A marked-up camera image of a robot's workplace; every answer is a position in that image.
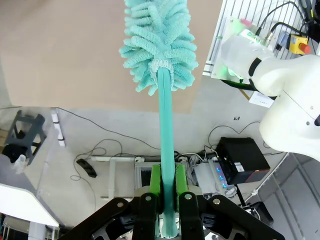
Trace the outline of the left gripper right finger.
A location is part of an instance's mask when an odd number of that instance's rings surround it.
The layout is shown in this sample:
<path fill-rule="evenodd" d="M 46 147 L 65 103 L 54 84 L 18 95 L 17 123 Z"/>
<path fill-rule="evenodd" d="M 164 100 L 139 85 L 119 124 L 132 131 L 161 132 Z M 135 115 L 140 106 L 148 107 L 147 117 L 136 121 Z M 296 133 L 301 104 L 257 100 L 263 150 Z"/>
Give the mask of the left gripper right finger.
<path fill-rule="evenodd" d="M 206 199 L 187 185 L 183 164 L 175 167 L 177 209 L 182 240 L 204 240 L 204 230 L 223 240 L 283 240 L 285 237 L 223 195 Z"/>

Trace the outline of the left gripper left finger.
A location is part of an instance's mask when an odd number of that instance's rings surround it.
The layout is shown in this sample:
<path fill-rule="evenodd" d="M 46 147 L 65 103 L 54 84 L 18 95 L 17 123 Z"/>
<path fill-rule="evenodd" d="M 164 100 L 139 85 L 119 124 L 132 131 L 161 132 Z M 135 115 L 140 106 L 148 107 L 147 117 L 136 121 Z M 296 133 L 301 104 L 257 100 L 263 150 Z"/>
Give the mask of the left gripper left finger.
<path fill-rule="evenodd" d="M 151 168 L 149 190 L 131 201 L 116 197 L 73 227 L 61 240 L 117 240 L 132 233 L 133 240 L 154 240 L 162 213 L 161 166 Z"/>

